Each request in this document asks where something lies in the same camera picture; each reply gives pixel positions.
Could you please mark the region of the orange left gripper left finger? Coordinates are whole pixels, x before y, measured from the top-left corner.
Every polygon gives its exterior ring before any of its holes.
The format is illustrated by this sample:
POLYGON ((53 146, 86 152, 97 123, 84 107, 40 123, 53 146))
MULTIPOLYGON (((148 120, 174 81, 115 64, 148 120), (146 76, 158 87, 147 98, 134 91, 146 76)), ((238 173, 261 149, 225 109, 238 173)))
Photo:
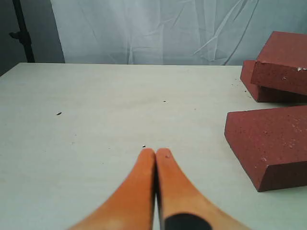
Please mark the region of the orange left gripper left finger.
POLYGON ((118 189, 71 230, 151 230, 154 218, 155 152, 142 149, 118 189))

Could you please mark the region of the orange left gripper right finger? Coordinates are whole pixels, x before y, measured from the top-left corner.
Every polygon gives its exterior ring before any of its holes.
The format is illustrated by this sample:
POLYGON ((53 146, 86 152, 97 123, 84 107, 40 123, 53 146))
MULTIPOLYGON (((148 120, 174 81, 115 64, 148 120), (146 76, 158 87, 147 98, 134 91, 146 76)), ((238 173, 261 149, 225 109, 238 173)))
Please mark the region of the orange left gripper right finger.
POLYGON ((172 152, 156 152, 157 198, 162 230, 248 230, 208 200, 186 177, 172 152))

